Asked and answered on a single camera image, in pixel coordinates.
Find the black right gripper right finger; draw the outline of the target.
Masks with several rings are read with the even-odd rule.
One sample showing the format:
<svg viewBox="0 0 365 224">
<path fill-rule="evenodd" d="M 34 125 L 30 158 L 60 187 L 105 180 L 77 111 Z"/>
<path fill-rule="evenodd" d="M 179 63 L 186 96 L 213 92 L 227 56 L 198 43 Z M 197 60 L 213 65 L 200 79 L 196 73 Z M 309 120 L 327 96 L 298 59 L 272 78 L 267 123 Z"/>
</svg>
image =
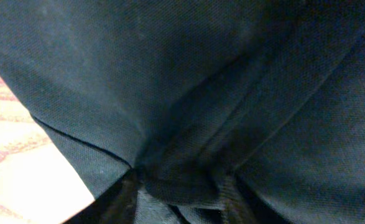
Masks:
<svg viewBox="0 0 365 224">
<path fill-rule="evenodd" d="M 222 183 L 222 219 L 225 224 L 282 224 L 288 223 L 282 217 L 260 206 L 252 210 L 244 196 L 241 195 L 236 178 L 227 175 Z"/>
</svg>

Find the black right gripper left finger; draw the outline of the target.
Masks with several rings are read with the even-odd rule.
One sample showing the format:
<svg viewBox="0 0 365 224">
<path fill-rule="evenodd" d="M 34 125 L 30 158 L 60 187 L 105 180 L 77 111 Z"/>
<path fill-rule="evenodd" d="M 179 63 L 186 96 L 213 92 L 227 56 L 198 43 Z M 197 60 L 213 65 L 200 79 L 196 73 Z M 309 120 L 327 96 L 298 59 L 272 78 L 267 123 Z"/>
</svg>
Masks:
<svg viewBox="0 0 365 224">
<path fill-rule="evenodd" d="M 103 195 L 64 224 L 134 224 L 138 190 L 136 171 L 129 170 Z"/>
</svg>

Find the black t-shirt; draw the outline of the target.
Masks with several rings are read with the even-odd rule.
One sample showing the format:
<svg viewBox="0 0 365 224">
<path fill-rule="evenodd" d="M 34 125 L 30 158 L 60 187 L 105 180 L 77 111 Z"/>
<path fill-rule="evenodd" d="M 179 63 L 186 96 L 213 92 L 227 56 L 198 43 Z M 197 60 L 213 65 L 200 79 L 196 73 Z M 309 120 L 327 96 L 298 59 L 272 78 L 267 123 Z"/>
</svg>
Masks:
<svg viewBox="0 0 365 224">
<path fill-rule="evenodd" d="M 0 77 L 95 200 L 223 223 L 365 223 L 365 1 L 0 1 Z"/>
</svg>

